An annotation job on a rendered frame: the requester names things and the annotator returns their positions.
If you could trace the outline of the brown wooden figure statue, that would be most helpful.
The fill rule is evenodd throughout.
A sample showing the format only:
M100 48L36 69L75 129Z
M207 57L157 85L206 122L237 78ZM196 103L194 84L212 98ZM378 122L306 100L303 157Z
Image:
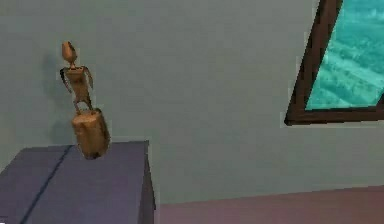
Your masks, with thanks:
M92 104L90 91L94 89L92 73L87 66L77 66L77 52L70 41L61 45L62 58L69 64L59 73L60 78L73 97L75 116L71 120L77 147L83 157L94 160L102 157L110 145L110 134L103 112Z

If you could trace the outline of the purple grey cupboard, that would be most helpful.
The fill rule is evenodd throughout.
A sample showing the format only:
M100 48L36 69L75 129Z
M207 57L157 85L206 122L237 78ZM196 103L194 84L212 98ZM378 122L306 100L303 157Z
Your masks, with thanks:
M0 172L0 224L154 224L147 141L95 160L70 145L25 148Z

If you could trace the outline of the dark framed turquoise picture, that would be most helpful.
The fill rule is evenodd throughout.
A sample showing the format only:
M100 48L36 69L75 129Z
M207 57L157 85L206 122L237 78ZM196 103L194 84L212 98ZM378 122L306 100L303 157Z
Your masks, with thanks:
M284 123L384 121L384 0L319 0Z

